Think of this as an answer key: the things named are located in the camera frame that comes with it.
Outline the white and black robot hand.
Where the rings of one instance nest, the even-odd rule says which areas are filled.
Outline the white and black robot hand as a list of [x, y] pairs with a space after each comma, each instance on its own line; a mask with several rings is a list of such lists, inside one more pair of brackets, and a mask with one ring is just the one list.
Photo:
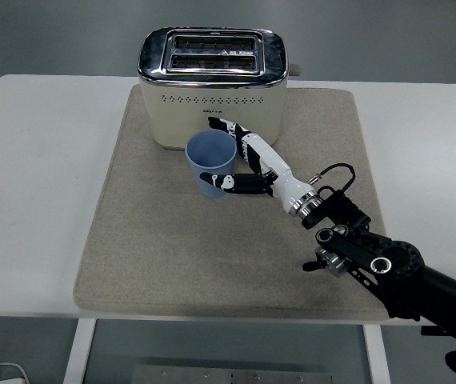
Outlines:
[[290, 166], [259, 135], [236, 122], [209, 117], [209, 127], [228, 133], [237, 153], [252, 169], [250, 174], [203, 172], [200, 179], [231, 194], [268, 194], [282, 202], [285, 212], [305, 218], [321, 199], [312, 185], [293, 176]]

